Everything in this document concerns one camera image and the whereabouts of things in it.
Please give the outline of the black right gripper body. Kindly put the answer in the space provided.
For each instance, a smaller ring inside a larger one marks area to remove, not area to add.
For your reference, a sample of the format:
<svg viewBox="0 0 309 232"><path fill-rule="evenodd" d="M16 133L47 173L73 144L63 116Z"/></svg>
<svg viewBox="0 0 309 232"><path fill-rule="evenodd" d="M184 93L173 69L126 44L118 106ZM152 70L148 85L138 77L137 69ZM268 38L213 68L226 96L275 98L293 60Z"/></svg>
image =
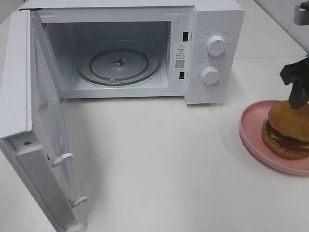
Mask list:
<svg viewBox="0 0 309 232"><path fill-rule="evenodd" d="M309 58L305 58L293 64L283 67L280 77L285 85L292 84L296 81L301 83L309 82Z"/></svg>

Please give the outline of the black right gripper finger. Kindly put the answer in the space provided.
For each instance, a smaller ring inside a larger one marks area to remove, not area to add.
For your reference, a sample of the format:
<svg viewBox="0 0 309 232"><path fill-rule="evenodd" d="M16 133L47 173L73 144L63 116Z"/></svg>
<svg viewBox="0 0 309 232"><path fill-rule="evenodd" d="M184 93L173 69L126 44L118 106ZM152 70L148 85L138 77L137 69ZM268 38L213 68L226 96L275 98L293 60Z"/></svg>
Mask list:
<svg viewBox="0 0 309 232"><path fill-rule="evenodd" d="M293 83L289 102L293 109L299 109L309 101L309 82L296 80Z"/></svg>

